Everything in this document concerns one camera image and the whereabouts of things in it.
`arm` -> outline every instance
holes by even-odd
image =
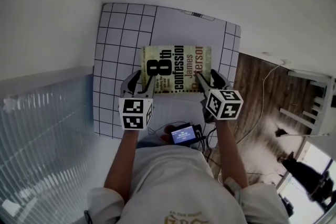
[[[216,121],[223,183],[231,177],[241,188],[248,186],[247,174],[227,121]]]
[[[126,203],[129,198],[133,163],[139,131],[125,131],[107,174],[104,187],[120,194]]]

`electronic device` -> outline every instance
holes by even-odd
[[[190,123],[177,126],[171,132],[171,138],[174,145],[181,146],[190,146],[205,139],[205,137],[202,136],[201,126],[199,124],[191,125]]]

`chair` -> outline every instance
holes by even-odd
[[[323,98],[315,97],[314,99],[314,103],[320,105],[313,105],[312,107],[312,110],[315,110],[317,112],[317,115],[313,115],[312,113],[307,111],[303,111],[302,113],[302,115],[314,119],[314,123],[311,123],[310,121],[303,119],[301,116],[297,116],[282,108],[280,108],[280,112],[311,128],[311,134],[305,136],[330,135],[330,133],[335,129],[336,126],[336,108],[331,107],[333,96],[336,94],[335,78],[328,76],[316,76],[294,71],[289,71],[288,75],[310,80],[310,84],[317,87],[322,87],[324,89],[324,95]]]

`grid board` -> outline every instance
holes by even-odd
[[[93,119],[94,132],[97,135],[116,139],[123,136],[118,112],[121,83],[132,72],[141,69],[140,48],[153,46],[152,36],[153,31],[155,33],[158,9],[166,11],[168,8],[113,3],[105,4],[102,9],[93,71]],[[192,20],[216,20],[222,23],[223,26],[219,29],[221,45],[204,46],[212,47],[215,54],[221,53],[220,61],[212,62],[212,68],[233,84],[239,55],[240,26],[196,13],[182,12],[184,16],[193,16]],[[173,23],[167,20],[168,26]],[[140,90],[141,81],[136,88],[136,91]]]

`person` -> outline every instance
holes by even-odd
[[[224,187],[200,151],[168,143],[171,126],[140,142],[125,131],[104,187],[88,193],[87,223],[288,223],[273,185],[249,186],[228,122],[215,124]]]
[[[334,195],[332,191],[334,183],[329,177],[328,171],[321,175],[307,164],[298,162],[294,158],[294,152],[289,154],[286,159],[278,158],[278,162],[282,163],[286,170],[305,188],[310,200],[321,204]]]

